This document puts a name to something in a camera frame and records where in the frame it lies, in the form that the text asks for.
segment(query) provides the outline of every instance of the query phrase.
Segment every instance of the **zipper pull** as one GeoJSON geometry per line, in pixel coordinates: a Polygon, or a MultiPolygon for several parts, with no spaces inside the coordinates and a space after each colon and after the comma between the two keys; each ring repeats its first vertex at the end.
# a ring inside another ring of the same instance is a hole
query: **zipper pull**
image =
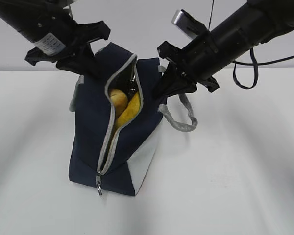
{"type": "Polygon", "coordinates": [[[102,196],[102,189],[101,189],[101,171],[97,171],[96,174],[96,187],[99,193],[99,196],[102,196]]]}

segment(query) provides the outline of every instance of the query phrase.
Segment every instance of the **label sticker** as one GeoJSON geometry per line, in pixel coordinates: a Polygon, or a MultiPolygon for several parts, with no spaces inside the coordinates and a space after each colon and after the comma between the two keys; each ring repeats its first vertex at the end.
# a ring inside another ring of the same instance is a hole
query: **label sticker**
{"type": "Polygon", "coordinates": [[[65,45],[52,33],[48,33],[41,40],[33,44],[47,56],[55,56],[65,48],[65,45]]]}

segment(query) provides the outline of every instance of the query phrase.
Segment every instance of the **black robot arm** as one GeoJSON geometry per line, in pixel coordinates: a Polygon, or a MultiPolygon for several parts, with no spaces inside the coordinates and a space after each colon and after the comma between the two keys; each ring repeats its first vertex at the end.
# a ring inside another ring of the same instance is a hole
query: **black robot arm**
{"type": "Polygon", "coordinates": [[[294,30],[294,0],[248,0],[211,32],[184,10],[172,23],[192,41],[183,49],[168,42],[158,48],[159,56],[170,63],[155,97],[194,92],[197,83],[210,92],[218,89],[212,77],[216,72],[254,46],[294,30]]]}
{"type": "Polygon", "coordinates": [[[0,0],[0,17],[36,47],[26,60],[57,62],[58,69],[97,77],[90,43],[107,40],[110,29],[101,21],[78,24],[64,9],[76,0],[0,0]]]}

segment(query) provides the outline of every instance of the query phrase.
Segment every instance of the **tennis ball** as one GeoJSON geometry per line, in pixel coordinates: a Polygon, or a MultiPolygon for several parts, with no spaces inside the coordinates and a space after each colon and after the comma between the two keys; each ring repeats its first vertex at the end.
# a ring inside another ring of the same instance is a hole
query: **tennis ball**
{"type": "Polygon", "coordinates": [[[109,90],[109,97],[113,103],[113,106],[115,107],[116,118],[118,118],[127,107],[127,103],[128,103],[127,96],[121,90],[110,89],[109,90]]]}

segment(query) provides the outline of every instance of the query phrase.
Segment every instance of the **white tabletop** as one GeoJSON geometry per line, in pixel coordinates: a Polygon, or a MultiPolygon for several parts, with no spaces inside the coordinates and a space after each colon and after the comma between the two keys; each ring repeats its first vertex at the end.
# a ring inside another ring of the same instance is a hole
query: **white tabletop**
{"type": "Polygon", "coordinates": [[[251,91],[215,78],[189,95],[196,131],[164,121],[138,196],[101,199],[68,180],[77,75],[0,72],[0,235],[294,235],[294,69],[261,69],[251,91]]]}

